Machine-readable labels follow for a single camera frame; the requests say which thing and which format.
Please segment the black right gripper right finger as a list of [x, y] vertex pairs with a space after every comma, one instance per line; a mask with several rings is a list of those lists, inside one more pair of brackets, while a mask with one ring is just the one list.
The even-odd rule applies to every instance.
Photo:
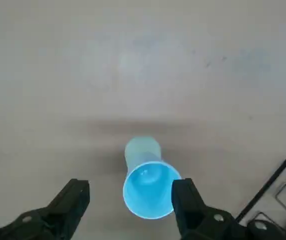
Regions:
[[192, 179], [172, 183], [172, 205], [182, 240], [285, 240], [285, 234], [264, 220], [240, 225], [227, 211], [207, 206]]

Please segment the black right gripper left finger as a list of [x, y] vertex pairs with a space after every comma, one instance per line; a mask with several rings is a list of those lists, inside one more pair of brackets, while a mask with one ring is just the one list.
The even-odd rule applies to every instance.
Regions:
[[0, 227], [0, 240], [70, 240], [89, 203], [89, 181], [71, 179], [48, 206]]

